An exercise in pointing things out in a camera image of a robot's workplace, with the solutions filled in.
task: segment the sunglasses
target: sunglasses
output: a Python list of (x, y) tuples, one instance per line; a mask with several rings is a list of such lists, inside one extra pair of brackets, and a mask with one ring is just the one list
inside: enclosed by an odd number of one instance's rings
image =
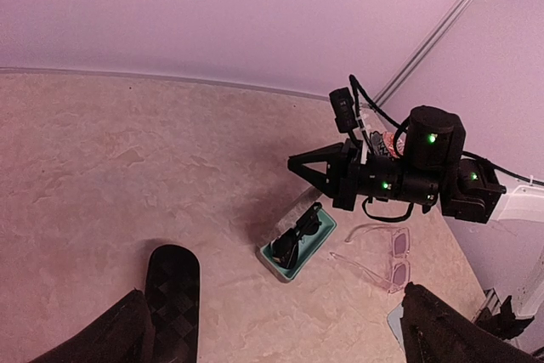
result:
[(321, 226), (321, 203), (315, 202), (283, 235), (272, 241), (272, 259), (284, 269), (293, 269), (298, 261), (298, 243), (305, 235), (314, 235)]
[(331, 252), (331, 256), (363, 271), (376, 286), (379, 286), (388, 293), (401, 291), (410, 281), (410, 263), (406, 258), (410, 252), (410, 231), (406, 227), (398, 228), (383, 224), (362, 224), (355, 227), (344, 242), (351, 243), (371, 231), (385, 231), (391, 235), (391, 247), (388, 254), (390, 268), (388, 268), (386, 276), (381, 276), (363, 264), (342, 254)]

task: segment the purple wall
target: purple wall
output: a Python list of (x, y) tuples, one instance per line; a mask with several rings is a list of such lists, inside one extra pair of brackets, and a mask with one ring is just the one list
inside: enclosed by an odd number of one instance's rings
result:
[(455, 0), (0, 0), (0, 66), (375, 93)]
[[(416, 105), (459, 114), (466, 148), (544, 179), (544, 0), (475, 0), (385, 106), (402, 120)], [(483, 287), (509, 293), (544, 244), (544, 225), (449, 221)], [(522, 337), (544, 346), (544, 313)]]

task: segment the black cable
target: black cable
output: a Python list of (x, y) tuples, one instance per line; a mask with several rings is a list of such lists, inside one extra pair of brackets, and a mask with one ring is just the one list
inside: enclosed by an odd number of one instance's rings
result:
[[(355, 76), (353, 74), (351, 74), (349, 76), (349, 83), (351, 84), (352, 88), (356, 88), (359, 90), (359, 92), (361, 93), (361, 95), (363, 96), (363, 98), (366, 100), (366, 102), (368, 103), (368, 105), (375, 111), (377, 112), (378, 114), (380, 114), (383, 118), (385, 118), (391, 125), (393, 125), (394, 127), (396, 127), (397, 129), (401, 128), (401, 124), (399, 124), (398, 122), (396, 122), (393, 118), (391, 118), (391, 116), (389, 116), (388, 114), (386, 114), (379, 106), (376, 105), (376, 103), (371, 99), (371, 97), (366, 93), (365, 89), (361, 87), (361, 85), (359, 84), (359, 81), (357, 81), (357, 78), (355, 78)], [(395, 153), (398, 155), (399, 153), (397, 152), (397, 144), (396, 144), (396, 140), (394, 140), (394, 149), (395, 149)], [(472, 152), (468, 152), (466, 150), (464, 150), (462, 152), (462, 154), (466, 157), (470, 157), (471, 159), (474, 159), (474, 160), (477, 160), (477, 161), (485, 161), (487, 163), (489, 163), (495, 170), (501, 172), (501, 173), (504, 173), (504, 174), (507, 174), (508, 176), (512, 176), (513, 178), (516, 178), (516, 179), (519, 179), (519, 180), (523, 180), (524, 182), (527, 182), (527, 183), (531, 183), (532, 184), (536, 184), (538, 186), (544, 186), (544, 182), (540, 181), (540, 180), (531, 180), (530, 178), (527, 178), (525, 176), (522, 176), (520, 174), (517, 174), (517, 173), (514, 173), (508, 169), (505, 169), (504, 167), (501, 167), (499, 165), (496, 165), (495, 163), (493, 163), (492, 161), (490, 161), (489, 159), (486, 159), (480, 155), (476, 155), (475, 153), (472, 153)]]
[[(522, 176), (520, 174), (514, 173), (514, 172), (512, 172), (512, 171), (510, 171), (508, 169), (505, 169), (504, 167), (496, 165), (495, 163), (493, 163), (492, 161), (490, 161), (489, 159), (487, 159), (485, 157), (482, 157), (480, 155), (476, 155), (475, 153), (472, 153), (472, 152), (467, 152), (466, 150), (464, 150), (462, 152), (462, 154), (463, 154), (463, 156), (470, 157), (471, 159), (474, 159), (476, 161), (486, 162), (486, 163), (490, 164), (495, 170), (498, 170), (501, 173), (507, 174), (508, 176), (512, 176), (513, 178), (523, 180), (524, 182), (527, 182), (527, 183), (531, 183), (531, 179), (529, 179), (529, 178), (527, 178), (525, 176)], [(541, 182), (540, 180), (534, 180), (533, 179), (532, 184), (536, 184), (538, 186), (544, 186), (544, 182)]]
[(348, 136), (353, 142), (353, 144), (355, 145), (355, 147), (360, 149), (360, 146), (361, 146), (360, 140), (358, 140), (357, 137), (355, 136), (353, 129), (348, 130)]
[(376, 105), (376, 103), (372, 100), (372, 98), (366, 93), (365, 89), (360, 85), (359, 81), (353, 74), (349, 75), (349, 83), (351, 84), (352, 89), (356, 89), (360, 92), (360, 94), (363, 96), (365, 101), (368, 103), (368, 105), (378, 114), (383, 116), (385, 119), (388, 120), (388, 122), (393, 125), (395, 128), (400, 127), (400, 124), (396, 122), (391, 116), (386, 114), (379, 106)]
[(406, 210), (406, 213), (403, 216), (399, 216), (399, 217), (372, 216), (371, 214), (368, 213), (368, 210), (366, 210), (367, 203), (371, 203), (370, 197), (366, 197), (366, 199), (363, 201), (363, 212), (365, 212), (366, 216), (373, 220), (381, 221), (383, 223), (400, 223), (402, 221), (406, 221), (408, 218), (410, 218), (411, 212), (414, 209), (414, 203), (410, 203), (408, 205), (408, 209)]
[(408, 116), (401, 124), (400, 126), (397, 128), (397, 131), (394, 133), (394, 136), (393, 136), (393, 149), (394, 149), (394, 153), (399, 157), (399, 159), (402, 158), (402, 155), (400, 154), (399, 152), (399, 146), (397, 146), (397, 144), (399, 143), (399, 138), (400, 138), (400, 135), (403, 133), (403, 132), (406, 132), (406, 128), (408, 128), (408, 124), (410, 123), (410, 117)]
[(359, 93), (357, 92), (357, 89), (354, 88), (353, 84), (351, 85), (351, 94), (354, 96), (355, 115), (357, 116), (356, 120), (357, 120), (357, 124), (359, 125), (359, 129), (361, 131), (361, 134), (363, 135), (363, 139), (365, 140), (366, 145), (368, 146), (368, 151), (371, 153), (371, 155), (376, 155), (376, 152), (374, 151), (374, 148), (371, 145), (371, 140), (368, 137), (368, 134), (366, 133), (366, 128), (365, 128), (365, 126), (363, 124), (363, 121), (360, 118)]

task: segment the sunglasses lens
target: sunglasses lens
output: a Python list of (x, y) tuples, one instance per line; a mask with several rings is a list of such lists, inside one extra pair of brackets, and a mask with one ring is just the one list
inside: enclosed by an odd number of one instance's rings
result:
[(399, 265), (393, 273), (393, 283), (397, 286), (403, 286), (406, 283), (406, 274), (406, 265)]
[(406, 237), (406, 234), (398, 235), (394, 239), (393, 244), (393, 251), (394, 255), (400, 255), (406, 253), (406, 250), (408, 249), (408, 239)]

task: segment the sunglasses temple arm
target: sunglasses temple arm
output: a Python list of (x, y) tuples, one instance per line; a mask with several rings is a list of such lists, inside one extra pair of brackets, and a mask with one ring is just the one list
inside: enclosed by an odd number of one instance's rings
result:
[(351, 232), (349, 233), (348, 237), (344, 240), (345, 242), (351, 242), (354, 240), (354, 235), (357, 233), (357, 231), (359, 230), (363, 230), (362, 233), (360, 233), (360, 235), (364, 235), (370, 231), (373, 231), (373, 230), (381, 230), (384, 226), (381, 225), (381, 224), (375, 224), (375, 223), (370, 223), (370, 224), (362, 224), (362, 225), (358, 225), (357, 227), (355, 227), (353, 230), (351, 230)]
[(364, 265), (357, 263), (356, 261), (353, 261), (349, 258), (344, 257), (343, 255), (337, 254), (335, 252), (331, 252), (331, 256), (335, 259), (338, 259), (340, 261), (343, 261), (344, 263), (351, 264), (354, 267), (357, 267), (359, 269), (362, 269), (370, 278), (378, 285), (379, 287), (385, 289), (386, 291), (391, 288), (391, 286), (394, 286), (394, 283), (386, 280), (385, 278), (381, 277), (380, 275), (376, 274), (371, 269), (366, 268)]

